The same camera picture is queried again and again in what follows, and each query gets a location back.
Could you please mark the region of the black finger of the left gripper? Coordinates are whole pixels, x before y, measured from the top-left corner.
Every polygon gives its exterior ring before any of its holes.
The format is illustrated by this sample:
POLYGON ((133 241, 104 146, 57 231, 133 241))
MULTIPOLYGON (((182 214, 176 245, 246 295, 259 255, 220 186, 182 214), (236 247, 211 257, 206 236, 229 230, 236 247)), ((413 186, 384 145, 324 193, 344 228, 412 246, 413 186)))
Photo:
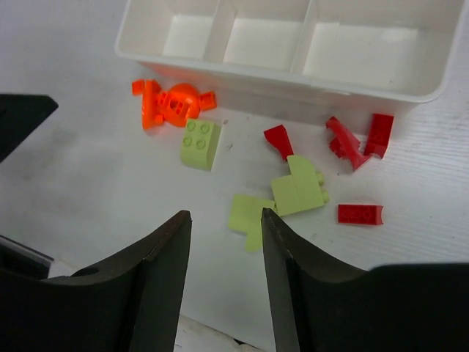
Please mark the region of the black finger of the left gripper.
POLYGON ((47 95, 1 94, 1 161, 57 109, 47 95))
POLYGON ((53 258, 1 236, 1 268, 31 277, 47 279, 53 258))

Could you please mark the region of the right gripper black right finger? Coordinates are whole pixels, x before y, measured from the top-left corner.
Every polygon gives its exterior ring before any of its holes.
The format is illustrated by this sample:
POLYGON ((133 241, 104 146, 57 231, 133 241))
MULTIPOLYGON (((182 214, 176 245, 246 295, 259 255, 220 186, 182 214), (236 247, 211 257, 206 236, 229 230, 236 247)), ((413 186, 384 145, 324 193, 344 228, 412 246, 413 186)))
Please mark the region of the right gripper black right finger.
POLYGON ((263 255, 277 351, 466 351, 468 265, 364 271, 262 211, 263 255))

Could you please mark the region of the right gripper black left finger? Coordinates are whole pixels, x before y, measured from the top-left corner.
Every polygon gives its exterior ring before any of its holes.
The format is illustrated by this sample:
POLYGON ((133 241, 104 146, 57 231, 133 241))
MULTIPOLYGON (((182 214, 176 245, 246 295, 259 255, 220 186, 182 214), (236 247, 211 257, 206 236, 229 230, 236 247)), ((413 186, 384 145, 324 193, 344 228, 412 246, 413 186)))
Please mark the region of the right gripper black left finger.
POLYGON ((1 260, 3 351, 172 351, 192 219, 152 233, 69 276, 40 279, 1 260))

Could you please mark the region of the red sloped brick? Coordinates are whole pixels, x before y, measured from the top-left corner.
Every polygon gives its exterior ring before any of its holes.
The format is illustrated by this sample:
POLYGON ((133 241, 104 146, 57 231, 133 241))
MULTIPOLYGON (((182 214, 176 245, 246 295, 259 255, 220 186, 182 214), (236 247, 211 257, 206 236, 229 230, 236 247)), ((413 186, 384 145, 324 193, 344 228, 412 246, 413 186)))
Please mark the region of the red sloped brick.
POLYGON ((337 222, 363 226, 383 225, 382 205, 339 204, 337 222))

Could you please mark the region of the green sloped brick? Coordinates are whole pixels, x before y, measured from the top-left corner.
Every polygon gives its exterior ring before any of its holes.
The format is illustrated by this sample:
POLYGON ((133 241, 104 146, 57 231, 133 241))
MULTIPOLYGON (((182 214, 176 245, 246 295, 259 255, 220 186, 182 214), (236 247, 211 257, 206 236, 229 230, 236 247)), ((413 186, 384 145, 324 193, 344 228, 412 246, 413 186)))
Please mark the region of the green sloped brick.
POLYGON ((257 252, 262 248, 262 211, 269 208, 276 211, 271 199, 235 194, 229 214, 228 228, 246 235, 245 250, 257 252))

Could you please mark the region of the orange dome lego assembly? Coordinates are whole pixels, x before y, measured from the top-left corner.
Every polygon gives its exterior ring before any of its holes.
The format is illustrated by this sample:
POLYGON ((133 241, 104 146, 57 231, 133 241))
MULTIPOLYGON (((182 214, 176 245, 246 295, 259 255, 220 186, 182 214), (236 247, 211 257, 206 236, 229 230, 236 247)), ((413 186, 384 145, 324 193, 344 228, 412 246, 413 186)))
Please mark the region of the orange dome lego assembly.
POLYGON ((198 119, 202 111, 217 107, 213 91, 200 92, 189 83, 163 90, 154 79, 139 79, 132 83, 132 94, 141 96, 141 124, 145 131, 165 122, 183 128, 189 119, 198 119))

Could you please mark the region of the green lego block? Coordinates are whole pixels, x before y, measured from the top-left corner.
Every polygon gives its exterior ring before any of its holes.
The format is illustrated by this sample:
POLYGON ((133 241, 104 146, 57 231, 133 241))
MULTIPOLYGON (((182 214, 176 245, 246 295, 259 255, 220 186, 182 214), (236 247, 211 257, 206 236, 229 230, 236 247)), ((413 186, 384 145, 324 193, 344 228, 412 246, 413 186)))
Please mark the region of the green lego block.
POLYGON ((290 174, 271 180, 271 188, 279 216, 288 216, 324 206, 329 193, 323 188, 324 175, 309 159, 300 155, 287 157, 290 174))

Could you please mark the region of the green curved 2x2 brick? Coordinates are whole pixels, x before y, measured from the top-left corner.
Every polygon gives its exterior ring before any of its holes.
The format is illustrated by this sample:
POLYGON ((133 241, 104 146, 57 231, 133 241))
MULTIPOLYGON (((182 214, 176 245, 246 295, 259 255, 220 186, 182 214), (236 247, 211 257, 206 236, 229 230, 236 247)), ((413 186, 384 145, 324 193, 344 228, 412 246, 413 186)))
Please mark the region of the green curved 2x2 brick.
POLYGON ((185 126, 180 149, 183 165, 210 171, 213 167, 221 127, 217 123, 189 119, 185 126))

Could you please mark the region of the large red arch piece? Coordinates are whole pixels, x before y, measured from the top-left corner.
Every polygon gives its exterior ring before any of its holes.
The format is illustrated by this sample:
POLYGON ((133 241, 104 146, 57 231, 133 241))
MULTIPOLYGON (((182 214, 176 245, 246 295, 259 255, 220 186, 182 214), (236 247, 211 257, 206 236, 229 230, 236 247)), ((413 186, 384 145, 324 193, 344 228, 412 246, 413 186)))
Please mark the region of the large red arch piece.
POLYGON ((371 157, 360 152, 360 142, 335 117, 331 117, 325 126, 333 133, 329 143, 330 150, 338 157, 347 159, 353 171, 360 169, 371 157))

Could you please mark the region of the red 1x3 brick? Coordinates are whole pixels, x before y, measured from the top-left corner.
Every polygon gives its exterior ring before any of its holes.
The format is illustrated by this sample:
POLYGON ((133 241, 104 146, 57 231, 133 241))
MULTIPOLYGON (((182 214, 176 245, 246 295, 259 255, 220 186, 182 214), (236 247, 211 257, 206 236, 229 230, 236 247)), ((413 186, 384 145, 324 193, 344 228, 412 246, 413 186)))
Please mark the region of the red 1x3 brick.
POLYGON ((394 116, 373 114, 364 155, 375 155, 381 159, 388 149, 391 138, 394 116))

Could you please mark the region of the small red curved slope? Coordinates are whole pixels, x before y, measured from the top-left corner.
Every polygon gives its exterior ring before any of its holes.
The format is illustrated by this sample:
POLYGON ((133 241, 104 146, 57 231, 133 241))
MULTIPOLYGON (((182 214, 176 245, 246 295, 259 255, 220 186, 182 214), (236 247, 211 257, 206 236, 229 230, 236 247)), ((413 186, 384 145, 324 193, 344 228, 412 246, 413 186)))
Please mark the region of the small red curved slope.
POLYGON ((267 142, 272 145, 281 155, 284 161, 290 155, 293 155, 293 149, 286 128, 283 125, 277 125, 264 131, 267 142))

